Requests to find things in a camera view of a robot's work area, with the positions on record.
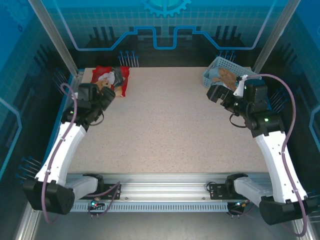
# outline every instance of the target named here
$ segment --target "white table surface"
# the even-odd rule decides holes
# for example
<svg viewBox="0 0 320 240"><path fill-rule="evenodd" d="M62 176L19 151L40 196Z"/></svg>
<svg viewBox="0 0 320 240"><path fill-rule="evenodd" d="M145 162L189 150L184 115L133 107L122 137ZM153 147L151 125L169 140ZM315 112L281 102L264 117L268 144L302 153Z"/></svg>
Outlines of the white table surface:
<svg viewBox="0 0 320 240"><path fill-rule="evenodd" d="M89 83L86 68L82 82ZM267 172L248 129L208 100L204 67L131 68L126 97L89 128L70 173ZM234 117L239 125L243 119Z"/></svg>

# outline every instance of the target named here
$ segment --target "stuffed toy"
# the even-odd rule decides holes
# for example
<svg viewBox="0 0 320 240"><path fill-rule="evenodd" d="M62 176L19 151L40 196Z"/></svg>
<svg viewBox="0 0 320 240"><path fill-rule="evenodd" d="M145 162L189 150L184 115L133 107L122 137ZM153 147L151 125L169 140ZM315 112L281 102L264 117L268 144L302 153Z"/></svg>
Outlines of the stuffed toy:
<svg viewBox="0 0 320 240"><path fill-rule="evenodd" d="M212 81L214 83L223 82L232 91L236 90L237 75L235 75L233 72L229 71L228 69L219 67L219 76L220 77L213 77Z"/></svg>
<svg viewBox="0 0 320 240"><path fill-rule="evenodd" d="M116 97L126 96L129 67L97 66L92 72L91 83L97 84L100 90L103 87L108 87L114 91Z"/></svg>

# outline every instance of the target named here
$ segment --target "metal bar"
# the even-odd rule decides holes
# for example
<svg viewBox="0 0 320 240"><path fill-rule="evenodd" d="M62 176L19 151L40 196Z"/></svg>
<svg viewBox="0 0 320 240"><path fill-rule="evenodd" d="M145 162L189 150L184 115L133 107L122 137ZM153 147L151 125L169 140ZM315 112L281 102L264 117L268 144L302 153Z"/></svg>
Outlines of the metal bar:
<svg viewBox="0 0 320 240"><path fill-rule="evenodd" d="M263 46L263 49L260 55L255 61L255 64L253 66L253 71L255 73L257 74L260 73L262 67L266 63L269 55L271 54L276 43L278 42L283 31L285 30L289 20L291 19L292 15L296 11L296 8L299 5L300 1L301 0L288 0L288 3L284 7L281 16L279 17L278 21L274 26L274 29L272 30L269 38L267 39L265 45Z"/></svg>
<svg viewBox="0 0 320 240"><path fill-rule="evenodd" d="M47 9L41 0L28 0L31 7L33 8L35 14L39 18L42 26L44 27L46 33L60 54L62 60L64 61L66 67L69 69L70 73L77 77L78 68L72 59L67 46L65 45L63 39L61 38L54 22L52 21Z"/></svg>
<svg viewBox="0 0 320 240"><path fill-rule="evenodd" d="M230 174L105 174L103 178L106 184L121 182L122 202L238 202L238 199L211 200L206 189L209 182L224 183ZM249 176L259 185L272 189L268 174L257 173ZM82 178L81 174L68 174L66 181L69 183L79 178Z"/></svg>
<svg viewBox="0 0 320 240"><path fill-rule="evenodd" d="M319 239L316 231L314 230L313 224L310 222L309 217L307 217L307 228L306 228L306 234L302 237L300 237L300 240L317 240ZM300 233L303 227L303 220L297 219L293 221L293 224L296 228L296 230Z"/></svg>
<svg viewBox="0 0 320 240"><path fill-rule="evenodd" d="M39 211L33 210L29 203L26 205L15 240L33 239L34 234L36 234L35 228L39 213Z"/></svg>
<svg viewBox="0 0 320 240"><path fill-rule="evenodd" d="M109 201L91 213L100 213L106 209ZM71 212L87 213L91 201L77 201L74 203ZM109 209L110 213L226 213L228 212L227 202L123 202L116 200Z"/></svg>

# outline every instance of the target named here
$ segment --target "blue basket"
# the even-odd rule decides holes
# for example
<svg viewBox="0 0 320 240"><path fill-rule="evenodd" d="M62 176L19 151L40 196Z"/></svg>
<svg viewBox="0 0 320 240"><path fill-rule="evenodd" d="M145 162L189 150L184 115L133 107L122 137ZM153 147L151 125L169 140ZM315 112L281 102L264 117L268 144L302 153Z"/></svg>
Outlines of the blue basket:
<svg viewBox="0 0 320 240"><path fill-rule="evenodd" d="M208 68L204 71L203 73L203 85L206 88L209 88L211 86L212 79L209 79L209 70L213 69L215 67L222 67L225 69L228 69L229 71L231 71L232 73L234 73L237 76L243 76L243 75L256 75L255 72L250 71L247 68L244 68L242 66L239 66L235 63L233 63L232 61L229 61L227 59L224 59L223 57L216 57L215 60L213 60L213 62L210 64L210 66L208 66Z"/></svg>

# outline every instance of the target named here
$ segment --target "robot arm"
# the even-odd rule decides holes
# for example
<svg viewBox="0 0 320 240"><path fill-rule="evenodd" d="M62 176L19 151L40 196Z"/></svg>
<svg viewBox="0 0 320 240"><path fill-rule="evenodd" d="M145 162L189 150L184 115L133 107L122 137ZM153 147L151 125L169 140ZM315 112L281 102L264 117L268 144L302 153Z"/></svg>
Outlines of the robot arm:
<svg viewBox="0 0 320 240"><path fill-rule="evenodd" d="M81 179L66 185L69 166L80 141L85 136L92 122L103 115L103 111L115 98L115 93L107 87L101 92L96 84L83 83L79 85L77 96L77 116L70 131L54 155L54 161L48 176L45 190L45 205L48 212L67 214L74 202L90 193L103 192L104 182L100 175L84 175ZM42 210L41 192L49 161L54 150L70 125L74 107L67 108L61 119L57 139L53 148L34 179L24 182L23 191L34 210Z"/></svg>
<svg viewBox="0 0 320 240"><path fill-rule="evenodd" d="M271 179L272 189L267 189L253 182L246 174L230 175L225 183L229 194L238 193L252 201L259 207L266 223L273 225L300 219L302 213L281 156L286 137L284 125L279 114L269 109L267 92L263 80L243 79L235 92L222 85L212 85L207 96L215 103L220 101L233 115L244 118L245 126L262 151ZM308 198L287 147L285 154L289 171L308 214L317 207L317 201Z"/></svg>

